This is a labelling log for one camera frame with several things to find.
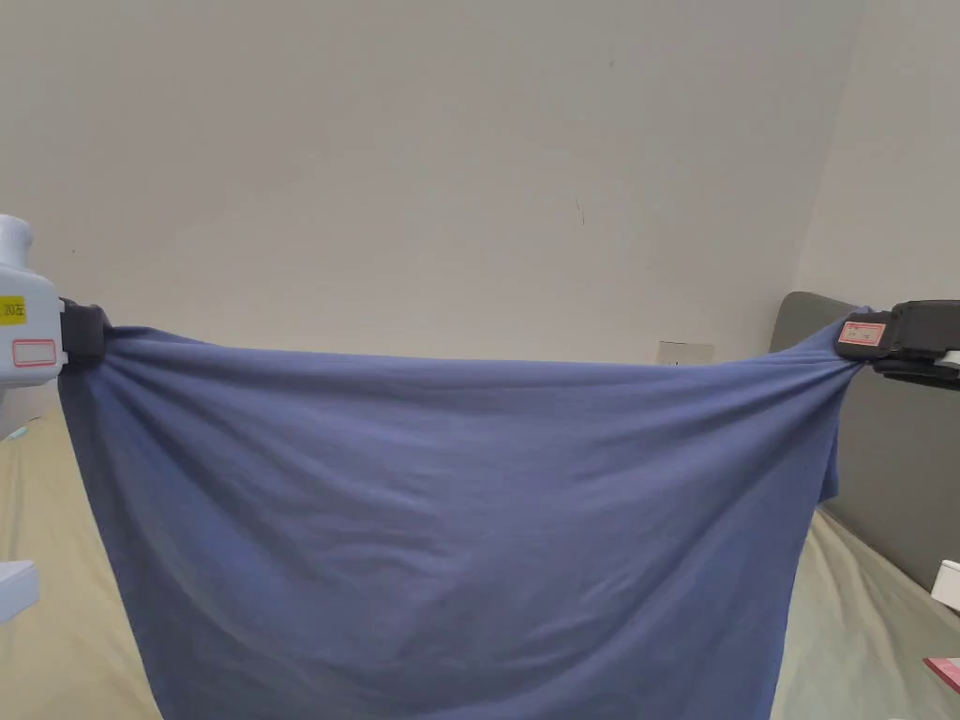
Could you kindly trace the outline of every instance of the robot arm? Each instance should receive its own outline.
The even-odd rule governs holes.
[[[62,300],[53,283],[27,269],[30,226],[0,215],[0,397],[42,385],[71,359],[103,357],[103,311]],[[0,624],[39,599],[29,560],[0,563]]]
[[[834,348],[884,377],[960,390],[960,300],[912,300],[887,312],[853,313]]]

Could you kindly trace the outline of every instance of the gray headboard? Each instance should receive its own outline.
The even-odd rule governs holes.
[[[789,348],[851,310],[791,293],[770,350]],[[839,463],[840,494],[825,506],[831,515],[924,588],[942,559],[960,560],[960,393],[864,370],[844,401]]]

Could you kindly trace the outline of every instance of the white wall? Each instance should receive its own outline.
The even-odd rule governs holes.
[[[960,297],[960,3],[871,0],[797,287]]]
[[[7,0],[0,205],[34,225],[34,267],[118,324],[758,353],[861,5]]]

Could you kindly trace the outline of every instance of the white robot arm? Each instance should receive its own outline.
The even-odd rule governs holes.
[[[67,304],[53,283],[27,269],[33,242],[29,225],[0,215],[0,397],[9,388],[42,385],[56,378],[68,360],[60,326]],[[32,562],[0,563],[0,623],[38,599],[39,581]]]

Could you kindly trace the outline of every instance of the white object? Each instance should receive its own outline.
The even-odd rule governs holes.
[[[0,563],[0,624],[25,611],[40,599],[36,565],[29,560]]]
[[[948,608],[960,611],[960,563],[944,560],[930,595]]]
[[[66,362],[62,302],[45,277],[30,272],[30,226],[0,215],[0,390],[42,385]]]

